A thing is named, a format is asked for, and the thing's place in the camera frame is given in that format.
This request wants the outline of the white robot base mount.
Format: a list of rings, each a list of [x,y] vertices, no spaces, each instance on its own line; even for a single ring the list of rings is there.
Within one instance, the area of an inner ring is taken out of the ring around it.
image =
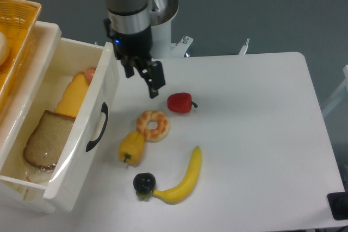
[[[150,8],[152,49],[155,59],[188,58],[193,38],[184,36],[178,43],[172,42],[172,20],[179,10],[178,0],[148,0]]]

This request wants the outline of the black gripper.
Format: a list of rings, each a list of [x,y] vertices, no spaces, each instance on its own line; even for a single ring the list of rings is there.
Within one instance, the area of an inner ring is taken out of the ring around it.
[[[115,31],[109,18],[104,19],[107,37],[111,39],[114,51],[125,70],[126,78],[134,75],[134,66],[143,67],[139,74],[148,86],[151,99],[159,95],[158,90],[165,82],[163,66],[160,61],[150,61],[152,48],[151,26],[134,34],[123,34]]]

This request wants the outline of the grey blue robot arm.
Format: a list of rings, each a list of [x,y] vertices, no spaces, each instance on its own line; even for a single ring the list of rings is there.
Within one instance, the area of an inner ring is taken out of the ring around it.
[[[172,20],[178,0],[105,0],[108,18],[104,20],[115,58],[130,78],[138,72],[146,82],[151,98],[165,85],[162,58],[171,57]]]

